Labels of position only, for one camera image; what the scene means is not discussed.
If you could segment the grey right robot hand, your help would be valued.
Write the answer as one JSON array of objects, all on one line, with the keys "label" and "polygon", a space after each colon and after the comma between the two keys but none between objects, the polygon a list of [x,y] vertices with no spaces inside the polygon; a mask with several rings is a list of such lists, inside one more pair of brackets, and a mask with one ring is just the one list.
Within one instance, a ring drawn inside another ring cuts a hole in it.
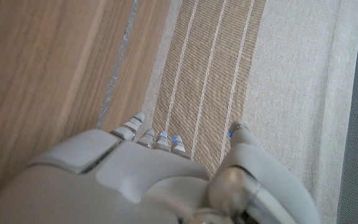
[{"label": "grey right robot hand", "polygon": [[0,191],[0,223],[319,223],[304,185],[245,124],[210,177],[182,138],[138,113],[107,133],[91,129],[37,156]]}]

